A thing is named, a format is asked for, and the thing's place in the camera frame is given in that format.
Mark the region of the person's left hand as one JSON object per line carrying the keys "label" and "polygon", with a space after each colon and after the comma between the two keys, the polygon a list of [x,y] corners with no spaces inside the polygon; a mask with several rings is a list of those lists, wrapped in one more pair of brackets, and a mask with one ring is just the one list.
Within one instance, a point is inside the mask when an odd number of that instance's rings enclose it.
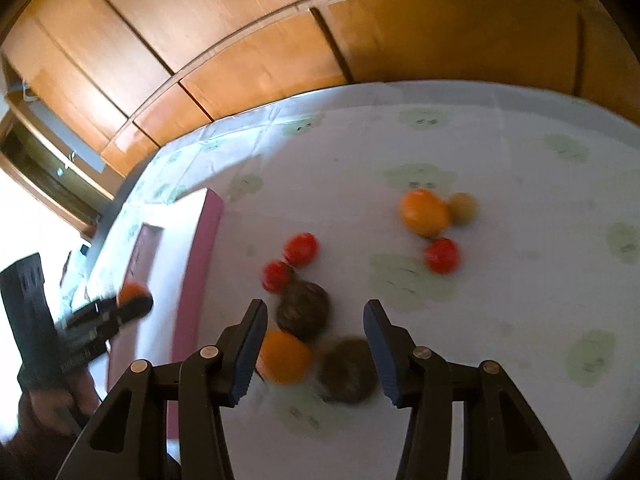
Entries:
{"label": "person's left hand", "polygon": [[27,400],[36,421],[63,436],[76,434],[80,426],[73,414],[88,417],[100,405],[94,380],[88,370],[68,376],[62,388],[29,391]]}

